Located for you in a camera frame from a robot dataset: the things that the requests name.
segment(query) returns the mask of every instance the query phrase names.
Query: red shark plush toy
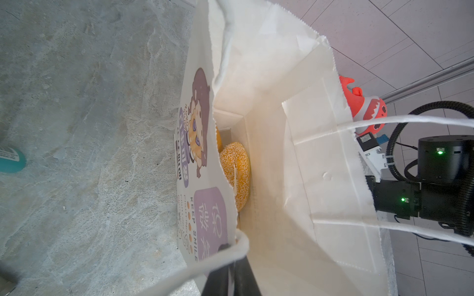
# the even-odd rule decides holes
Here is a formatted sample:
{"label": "red shark plush toy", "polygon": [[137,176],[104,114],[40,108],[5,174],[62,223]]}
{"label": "red shark plush toy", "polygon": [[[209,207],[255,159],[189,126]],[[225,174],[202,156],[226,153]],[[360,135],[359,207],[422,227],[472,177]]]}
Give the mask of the red shark plush toy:
{"label": "red shark plush toy", "polygon": [[[352,118],[354,121],[368,120],[372,118],[387,117],[387,106],[381,98],[363,97],[362,89],[354,87],[352,92],[347,88],[347,85],[354,82],[355,80],[348,77],[339,76],[342,84],[342,90],[347,99],[347,103],[351,108]],[[364,135],[368,132],[372,134],[378,133],[385,124],[377,124],[366,127],[360,127],[355,129],[358,135]]]}

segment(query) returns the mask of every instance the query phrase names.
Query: teal bottle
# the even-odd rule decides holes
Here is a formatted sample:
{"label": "teal bottle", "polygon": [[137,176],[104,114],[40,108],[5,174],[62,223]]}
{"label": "teal bottle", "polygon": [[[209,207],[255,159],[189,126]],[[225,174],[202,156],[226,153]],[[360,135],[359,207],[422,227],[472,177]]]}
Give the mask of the teal bottle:
{"label": "teal bottle", "polygon": [[21,171],[26,164],[25,156],[20,150],[0,146],[0,172],[16,173]]}

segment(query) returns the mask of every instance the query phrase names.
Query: gray stone surface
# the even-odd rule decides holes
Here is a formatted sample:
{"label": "gray stone surface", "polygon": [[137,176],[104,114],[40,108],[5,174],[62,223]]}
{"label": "gray stone surface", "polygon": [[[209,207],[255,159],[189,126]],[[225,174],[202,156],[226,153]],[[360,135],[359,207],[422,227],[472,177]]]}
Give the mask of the gray stone surface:
{"label": "gray stone surface", "polygon": [[27,158],[0,173],[12,295],[133,295],[185,267],[173,128],[191,22],[167,0],[1,2],[0,144]]}

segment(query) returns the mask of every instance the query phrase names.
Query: yellow object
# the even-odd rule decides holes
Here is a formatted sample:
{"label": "yellow object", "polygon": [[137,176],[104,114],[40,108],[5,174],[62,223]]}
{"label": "yellow object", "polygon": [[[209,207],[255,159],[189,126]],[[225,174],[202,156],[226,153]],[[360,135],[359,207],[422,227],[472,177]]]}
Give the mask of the yellow object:
{"label": "yellow object", "polygon": [[222,145],[222,139],[220,138],[220,133],[219,133],[219,130],[217,129],[217,126],[216,126],[216,133],[217,133],[217,150],[219,151],[219,153],[221,153],[222,150],[224,150],[224,146]]}
{"label": "yellow object", "polygon": [[250,162],[243,145],[239,142],[227,145],[220,153],[220,164],[227,181],[234,188],[236,207],[240,212],[250,194]]}

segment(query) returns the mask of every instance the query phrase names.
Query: white paper bag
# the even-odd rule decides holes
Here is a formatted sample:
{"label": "white paper bag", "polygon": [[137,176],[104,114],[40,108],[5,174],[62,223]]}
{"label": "white paper bag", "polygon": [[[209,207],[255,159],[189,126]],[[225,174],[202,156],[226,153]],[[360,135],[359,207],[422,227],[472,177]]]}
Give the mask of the white paper bag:
{"label": "white paper bag", "polygon": [[[278,5],[230,6],[233,36],[223,67],[229,19],[215,0],[199,0],[194,15],[175,131],[185,261],[235,243],[237,210],[219,162],[217,124],[230,128],[250,158],[250,198],[239,220],[262,293],[387,295],[377,228],[313,223],[376,219],[354,131],[337,131],[352,117],[328,40]],[[205,281],[196,279],[199,289]]]}

